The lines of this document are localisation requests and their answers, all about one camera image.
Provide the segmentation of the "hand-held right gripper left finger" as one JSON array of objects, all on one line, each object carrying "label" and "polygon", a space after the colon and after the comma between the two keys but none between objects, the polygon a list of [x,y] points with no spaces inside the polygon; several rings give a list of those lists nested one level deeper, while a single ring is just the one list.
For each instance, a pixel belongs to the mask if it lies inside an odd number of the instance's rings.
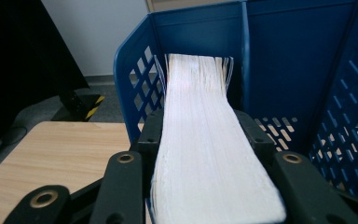
[{"label": "hand-held right gripper left finger", "polygon": [[151,112],[144,123],[141,135],[138,138],[138,152],[142,156],[144,186],[151,186],[156,158],[160,144],[163,126],[162,109]]}]

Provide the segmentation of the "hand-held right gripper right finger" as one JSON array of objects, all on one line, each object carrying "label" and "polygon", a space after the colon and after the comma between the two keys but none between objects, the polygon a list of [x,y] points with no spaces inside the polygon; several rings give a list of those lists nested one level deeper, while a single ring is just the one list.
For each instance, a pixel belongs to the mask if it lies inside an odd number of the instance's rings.
[{"label": "hand-held right gripper right finger", "polygon": [[251,145],[252,151],[267,173],[270,174],[275,154],[273,141],[248,114],[240,110],[234,110],[234,112]]}]

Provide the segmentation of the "blue book with white label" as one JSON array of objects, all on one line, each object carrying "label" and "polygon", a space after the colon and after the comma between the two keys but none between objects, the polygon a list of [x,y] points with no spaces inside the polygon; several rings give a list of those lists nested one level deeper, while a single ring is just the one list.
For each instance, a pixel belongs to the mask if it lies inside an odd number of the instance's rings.
[{"label": "blue book with white label", "polygon": [[223,59],[170,55],[150,196],[156,224],[285,221],[281,194],[227,101]]}]

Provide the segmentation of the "blue plastic file rack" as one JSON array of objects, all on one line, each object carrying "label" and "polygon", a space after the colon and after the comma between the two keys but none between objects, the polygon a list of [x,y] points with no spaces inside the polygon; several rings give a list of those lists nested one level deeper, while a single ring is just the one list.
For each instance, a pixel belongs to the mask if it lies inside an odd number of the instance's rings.
[{"label": "blue plastic file rack", "polygon": [[358,197],[358,0],[236,0],[148,14],[114,74],[130,139],[163,105],[171,53],[231,57],[227,98],[279,150]]}]

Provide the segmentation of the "black striped stand base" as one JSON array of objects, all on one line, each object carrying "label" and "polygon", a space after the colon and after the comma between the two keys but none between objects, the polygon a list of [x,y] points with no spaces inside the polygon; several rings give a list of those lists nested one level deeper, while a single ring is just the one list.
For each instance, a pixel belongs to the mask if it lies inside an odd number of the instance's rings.
[{"label": "black striped stand base", "polygon": [[69,91],[60,95],[62,107],[52,117],[52,121],[89,121],[104,100],[100,94],[78,95]]}]

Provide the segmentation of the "white panel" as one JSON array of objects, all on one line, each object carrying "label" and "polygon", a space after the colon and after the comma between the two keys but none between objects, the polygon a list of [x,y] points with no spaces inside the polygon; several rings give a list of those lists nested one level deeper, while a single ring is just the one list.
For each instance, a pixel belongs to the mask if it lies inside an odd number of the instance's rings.
[{"label": "white panel", "polygon": [[111,75],[120,44],[147,14],[145,0],[42,0],[86,77]]}]

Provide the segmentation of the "beige desk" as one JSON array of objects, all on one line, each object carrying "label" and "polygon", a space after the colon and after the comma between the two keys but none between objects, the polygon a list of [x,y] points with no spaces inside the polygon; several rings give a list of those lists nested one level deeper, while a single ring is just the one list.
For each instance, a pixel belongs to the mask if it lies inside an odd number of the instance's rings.
[{"label": "beige desk", "polygon": [[196,7],[230,1],[233,0],[145,0],[149,12]]}]

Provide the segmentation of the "black curtain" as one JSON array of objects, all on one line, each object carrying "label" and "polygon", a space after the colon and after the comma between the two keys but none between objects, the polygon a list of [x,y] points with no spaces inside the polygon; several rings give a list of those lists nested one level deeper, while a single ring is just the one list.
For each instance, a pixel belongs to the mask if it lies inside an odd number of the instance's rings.
[{"label": "black curtain", "polygon": [[0,0],[0,139],[23,108],[87,86],[41,0]]}]

